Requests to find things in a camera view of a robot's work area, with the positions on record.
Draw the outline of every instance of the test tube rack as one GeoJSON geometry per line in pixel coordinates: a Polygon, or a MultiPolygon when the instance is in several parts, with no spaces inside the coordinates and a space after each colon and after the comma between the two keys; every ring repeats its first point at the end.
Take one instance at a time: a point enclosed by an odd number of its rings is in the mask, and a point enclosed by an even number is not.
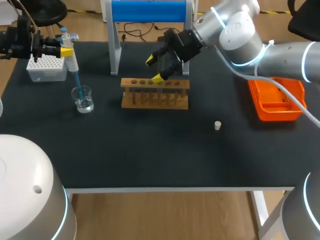
{"type": "Polygon", "coordinates": [[[189,107],[189,80],[169,79],[155,83],[150,78],[122,78],[123,109],[178,109],[189,107]]]}

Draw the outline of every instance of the blue roller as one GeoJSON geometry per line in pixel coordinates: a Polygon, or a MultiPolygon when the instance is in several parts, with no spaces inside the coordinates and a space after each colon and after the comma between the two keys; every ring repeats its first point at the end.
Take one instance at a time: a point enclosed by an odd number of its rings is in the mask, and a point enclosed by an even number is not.
{"type": "Polygon", "coordinates": [[[114,22],[184,23],[186,1],[112,1],[114,22]]]}

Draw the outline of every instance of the black cable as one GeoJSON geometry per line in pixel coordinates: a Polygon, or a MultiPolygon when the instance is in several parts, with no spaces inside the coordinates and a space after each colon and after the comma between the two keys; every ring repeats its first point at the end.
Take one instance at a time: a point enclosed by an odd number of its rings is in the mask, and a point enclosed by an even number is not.
{"type": "Polygon", "coordinates": [[[175,27],[164,27],[164,28],[159,28],[158,26],[154,25],[154,29],[156,30],[166,30],[166,29],[174,29],[177,32],[181,33],[178,29],[176,29],[175,27]]]}
{"type": "Polygon", "coordinates": [[[135,30],[127,30],[126,29],[127,25],[129,25],[129,24],[137,24],[137,23],[138,22],[127,22],[127,23],[125,23],[124,26],[123,26],[124,31],[118,31],[118,33],[126,33],[126,34],[128,34],[130,36],[141,38],[144,42],[146,42],[146,40],[143,38],[143,36],[148,34],[148,33],[150,33],[152,28],[155,26],[155,23],[154,22],[147,22],[148,24],[152,24],[152,25],[151,25],[151,28],[148,31],[146,31],[145,33],[142,33],[142,31],[140,29],[135,29],[135,30]],[[137,32],[137,31],[140,32],[139,35],[132,34],[133,32],[137,32]]]}

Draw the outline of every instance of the orange plastic box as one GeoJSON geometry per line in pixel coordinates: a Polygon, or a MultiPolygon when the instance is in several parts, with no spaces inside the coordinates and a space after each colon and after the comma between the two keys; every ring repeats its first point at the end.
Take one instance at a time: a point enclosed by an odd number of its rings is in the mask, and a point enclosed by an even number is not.
{"type": "MultiPolygon", "coordinates": [[[[300,81],[272,77],[305,103],[305,89],[300,81]]],[[[265,122],[295,121],[303,112],[274,84],[263,80],[249,80],[249,88],[259,118],[265,122]]]]}

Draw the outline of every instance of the black mat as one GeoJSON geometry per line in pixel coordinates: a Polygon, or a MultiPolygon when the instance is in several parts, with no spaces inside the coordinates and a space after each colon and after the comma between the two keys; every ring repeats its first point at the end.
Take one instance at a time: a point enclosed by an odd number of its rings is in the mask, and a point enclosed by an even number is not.
{"type": "MultiPolygon", "coordinates": [[[[93,93],[87,115],[76,111],[70,75],[31,83],[19,60],[3,94],[0,133],[38,144],[67,188],[289,187],[320,166],[320,130],[305,116],[261,123],[247,82],[212,49],[191,61],[189,111],[121,109],[121,77],[152,77],[145,61],[158,47],[124,43],[119,76],[110,76],[107,43],[76,43],[80,80],[93,93]]],[[[305,90],[320,117],[319,89],[305,90]]]]}

